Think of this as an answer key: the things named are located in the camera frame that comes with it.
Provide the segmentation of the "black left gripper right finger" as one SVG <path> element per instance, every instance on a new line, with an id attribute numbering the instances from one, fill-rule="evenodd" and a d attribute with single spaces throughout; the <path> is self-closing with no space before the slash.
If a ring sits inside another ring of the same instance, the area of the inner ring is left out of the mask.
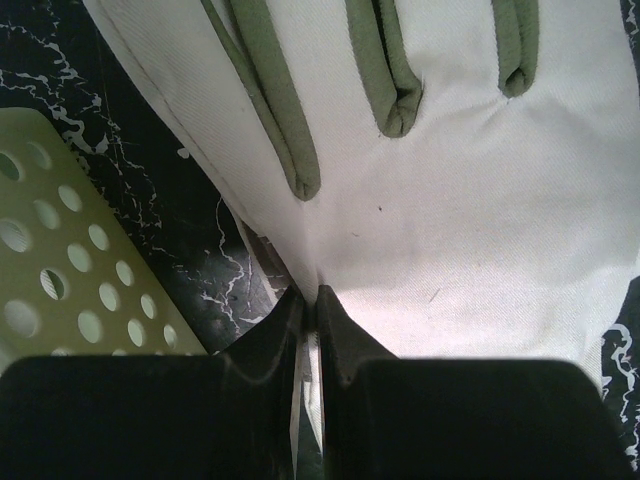
<path id="1" fill-rule="evenodd" d="M 600 395 L 563 361 L 400 359 L 319 289 L 330 479 L 630 479 Z"/>

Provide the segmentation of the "white glove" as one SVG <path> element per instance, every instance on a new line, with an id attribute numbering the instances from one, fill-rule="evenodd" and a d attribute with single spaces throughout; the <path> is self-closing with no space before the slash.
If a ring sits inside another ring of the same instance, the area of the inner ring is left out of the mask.
<path id="1" fill-rule="evenodd" d="M 400 357 L 603 383 L 639 273 L 617 1 L 90 1 L 145 100 L 305 299 Z"/>

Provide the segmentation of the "pale green storage basket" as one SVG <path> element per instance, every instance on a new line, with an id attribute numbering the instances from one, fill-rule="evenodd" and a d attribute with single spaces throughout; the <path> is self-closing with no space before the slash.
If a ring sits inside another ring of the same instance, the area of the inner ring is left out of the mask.
<path id="1" fill-rule="evenodd" d="M 51 123 L 32 109 L 3 109 L 2 365 L 203 351 Z"/>

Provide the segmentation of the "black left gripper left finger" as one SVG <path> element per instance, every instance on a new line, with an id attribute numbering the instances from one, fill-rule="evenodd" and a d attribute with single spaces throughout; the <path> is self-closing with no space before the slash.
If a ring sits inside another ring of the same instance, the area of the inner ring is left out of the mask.
<path id="1" fill-rule="evenodd" d="M 40 356 L 1 378 L 5 479 L 290 479 L 305 310 L 215 355 Z"/>

